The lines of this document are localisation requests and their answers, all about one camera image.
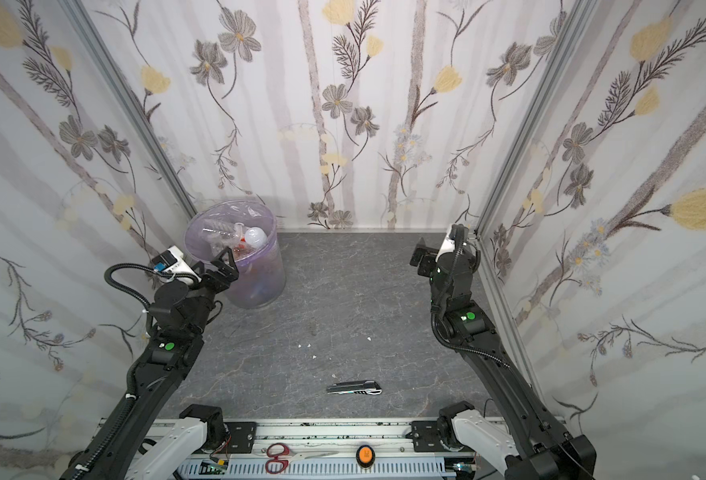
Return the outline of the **clear water bottle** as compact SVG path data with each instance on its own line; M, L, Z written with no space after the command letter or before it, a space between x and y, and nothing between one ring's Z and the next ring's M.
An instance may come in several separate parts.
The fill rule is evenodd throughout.
M202 234L210 244L238 244L244 237L244 225L236 222L207 218L203 220Z

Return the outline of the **purple lined trash bin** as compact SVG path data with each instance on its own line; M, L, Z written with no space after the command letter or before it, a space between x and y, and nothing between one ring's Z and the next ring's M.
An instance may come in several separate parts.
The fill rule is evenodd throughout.
M236 307L257 309L276 300L286 285L277 231L277 218L262 203L229 200L189 222L184 249L209 268L217 255L231 249L239 277L225 296Z

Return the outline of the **white red label bottle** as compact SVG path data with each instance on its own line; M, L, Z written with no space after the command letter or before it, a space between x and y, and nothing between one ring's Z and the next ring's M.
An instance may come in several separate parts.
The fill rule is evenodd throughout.
M258 248L252 247L245 242L239 242L232 248L233 256L236 262L245 261L250 255L258 251Z

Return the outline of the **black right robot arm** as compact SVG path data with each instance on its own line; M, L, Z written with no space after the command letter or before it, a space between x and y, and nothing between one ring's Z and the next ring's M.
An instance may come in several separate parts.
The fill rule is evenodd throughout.
M481 253L469 229L451 225L440 247L419 241L410 263L428 278L431 331L472 368L505 424L490 423L467 403L443 409L443 444L467 447L506 479L590 479L596 451L556 419L505 351L498 329L472 298Z

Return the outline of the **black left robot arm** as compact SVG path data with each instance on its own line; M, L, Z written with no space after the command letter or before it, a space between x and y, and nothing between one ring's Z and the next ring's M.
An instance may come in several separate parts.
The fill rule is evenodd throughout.
M90 444L73 457L63 479L123 479L160 410L187 378L204 346L203 333L219 303L216 296L239 278L233 250L192 266L169 248L153 264L118 263L106 269L109 286L137 299L150 339L126 374L126 391ZM140 270L163 280L148 300L113 278L120 270Z

